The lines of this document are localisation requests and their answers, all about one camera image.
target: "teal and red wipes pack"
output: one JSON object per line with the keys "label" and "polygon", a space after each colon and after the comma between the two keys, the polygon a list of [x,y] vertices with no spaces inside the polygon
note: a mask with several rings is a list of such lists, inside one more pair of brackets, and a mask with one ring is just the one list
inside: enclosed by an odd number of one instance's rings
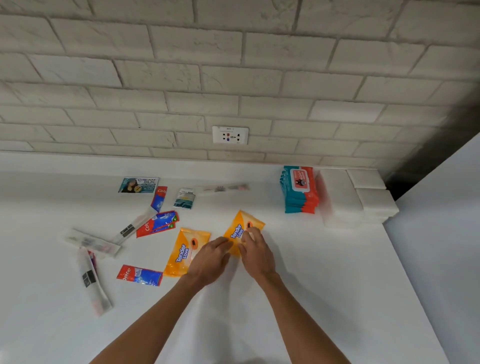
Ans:
{"label": "teal and red wipes pack", "polygon": [[122,266],[117,275],[117,279],[146,284],[148,286],[159,286],[160,282],[162,281],[162,277],[162,272],[128,266],[125,264]]}
{"label": "teal and red wipes pack", "polygon": [[315,213],[319,199],[312,167],[284,166],[280,176],[285,212]]}
{"label": "teal and red wipes pack", "polygon": [[137,238],[175,228],[180,218],[175,210],[159,212],[137,230]]}
{"label": "teal and red wipes pack", "polygon": [[155,194],[153,196],[153,200],[150,206],[157,212],[160,212],[160,209],[162,208],[163,201],[165,200],[166,194],[167,194],[166,186],[158,186],[155,189]]}

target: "electrical outlet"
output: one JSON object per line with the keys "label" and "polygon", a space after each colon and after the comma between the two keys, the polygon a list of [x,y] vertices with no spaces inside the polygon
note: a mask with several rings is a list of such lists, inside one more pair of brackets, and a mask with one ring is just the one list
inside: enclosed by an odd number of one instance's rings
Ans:
{"label": "electrical outlet", "polygon": [[213,142],[226,144],[247,144],[248,128],[233,126],[213,126]]}

